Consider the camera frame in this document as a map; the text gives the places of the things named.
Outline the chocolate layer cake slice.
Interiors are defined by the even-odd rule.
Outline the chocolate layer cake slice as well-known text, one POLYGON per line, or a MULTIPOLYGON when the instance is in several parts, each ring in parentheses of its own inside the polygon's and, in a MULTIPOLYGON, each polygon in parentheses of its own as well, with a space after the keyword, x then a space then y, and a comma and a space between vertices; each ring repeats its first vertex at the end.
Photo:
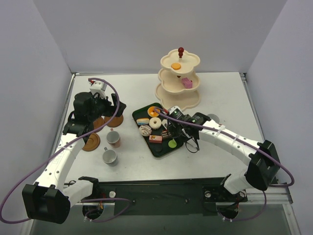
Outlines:
POLYGON ((162 139, 163 140, 168 140, 168 139, 172 139, 173 138, 173 136, 172 136, 172 134, 169 132, 169 131, 162 131, 161 132, 161 136, 162 136, 162 139))

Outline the pink strawberry cake slice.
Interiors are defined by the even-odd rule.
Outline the pink strawberry cake slice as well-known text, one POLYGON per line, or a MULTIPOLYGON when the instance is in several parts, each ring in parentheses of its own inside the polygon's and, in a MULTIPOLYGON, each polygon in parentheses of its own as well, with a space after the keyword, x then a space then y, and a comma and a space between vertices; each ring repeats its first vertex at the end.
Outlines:
POLYGON ((150 143, 162 143, 162 136, 158 136, 158 135, 150 135, 149 136, 149 142, 150 143))

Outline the pink block cake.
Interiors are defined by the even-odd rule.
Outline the pink block cake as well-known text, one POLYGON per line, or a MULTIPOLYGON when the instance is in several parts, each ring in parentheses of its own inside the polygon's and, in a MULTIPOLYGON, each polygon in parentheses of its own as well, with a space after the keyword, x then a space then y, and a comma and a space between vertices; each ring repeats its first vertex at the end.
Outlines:
POLYGON ((186 89, 191 89, 193 88, 193 82, 189 78, 185 77, 181 79, 181 83, 186 89))

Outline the white block cake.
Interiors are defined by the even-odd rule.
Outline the white block cake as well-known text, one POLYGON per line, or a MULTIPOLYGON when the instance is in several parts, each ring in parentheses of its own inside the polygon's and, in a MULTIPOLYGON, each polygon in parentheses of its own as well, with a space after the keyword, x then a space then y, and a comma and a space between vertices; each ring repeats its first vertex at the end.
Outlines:
POLYGON ((167 119, 163 119, 161 124, 164 127, 164 129, 167 130, 167 128, 168 128, 168 120, 167 119))

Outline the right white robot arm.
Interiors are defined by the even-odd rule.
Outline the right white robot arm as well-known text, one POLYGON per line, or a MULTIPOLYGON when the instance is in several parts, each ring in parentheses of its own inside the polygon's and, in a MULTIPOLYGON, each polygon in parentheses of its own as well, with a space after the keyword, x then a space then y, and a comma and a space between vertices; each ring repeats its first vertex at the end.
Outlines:
POLYGON ((259 142, 247 139, 201 113, 184 115, 176 108, 168 116, 171 124, 168 127, 174 133, 214 144, 247 166, 246 170, 229 174, 223 179, 218 189, 223 200, 230 200, 236 193, 248 188, 267 190, 280 169, 273 162, 280 162, 276 147, 268 140, 259 142))

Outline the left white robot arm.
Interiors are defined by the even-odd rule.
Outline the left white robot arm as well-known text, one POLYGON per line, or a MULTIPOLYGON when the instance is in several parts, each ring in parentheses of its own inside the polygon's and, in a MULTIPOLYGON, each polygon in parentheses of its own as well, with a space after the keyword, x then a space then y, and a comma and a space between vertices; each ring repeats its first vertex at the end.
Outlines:
POLYGON ((64 126, 61 146, 34 184, 27 184, 22 190, 28 218, 62 224, 76 203, 85 198, 90 202, 99 199, 101 190, 96 178, 80 177, 68 188, 64 188, 64 183, 78 153, 94 130, 94 122, 102 116, 121 116, 126 108, 117 94, 111 94, 111 97, 111 101, 107 97, 101 98, 100 92, 75 95, 74 110, 64 126))

